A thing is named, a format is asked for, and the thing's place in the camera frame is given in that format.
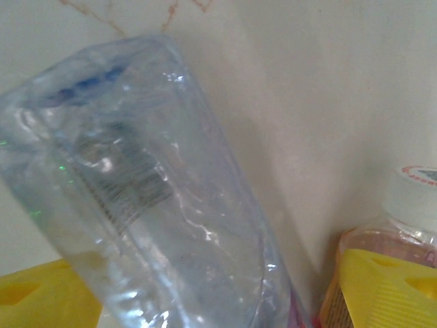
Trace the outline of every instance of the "bottle cap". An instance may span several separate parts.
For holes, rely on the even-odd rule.
[[[396,169],[382,207],[408,226],[437,232],[437,169],[421,166]]]

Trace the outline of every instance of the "yellow plastic object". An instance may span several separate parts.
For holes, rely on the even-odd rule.
[[[101,311],[64,260],[0,277],[1,328],[95,328]]]
[[[348,249],[339,281],[354,328],[437,327],[437,269]]]

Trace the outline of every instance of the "plastic bottle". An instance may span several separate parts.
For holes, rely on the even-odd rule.
[[[0,96],[0,175],[125,328],[309,327],[166,36],[92,46]]]
[[[320,311],[322,328],[354,327],[339,283],[342,256],[349,249],[420,264],[415,267],[418,269],[436,268],[437,169],[409,166],[395,170],[378,217],[343,234],[336,256],[337,268]],[[372,283],[361,282],[363,286]]]

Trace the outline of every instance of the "bottle label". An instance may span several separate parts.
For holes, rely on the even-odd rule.
[[[322,328],[354,328],[348,307],[339,284],[339,274],[336,270],[331,281],[322,309],[320,310]]]

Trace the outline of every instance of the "marble surface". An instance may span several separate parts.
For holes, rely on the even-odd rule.
[[[173,36],[314,309],[389,168],[437,165],[436,16],[422,0],[0,0],[0,92],[90,44]],[[0,275],[55,259],[0,195]]]

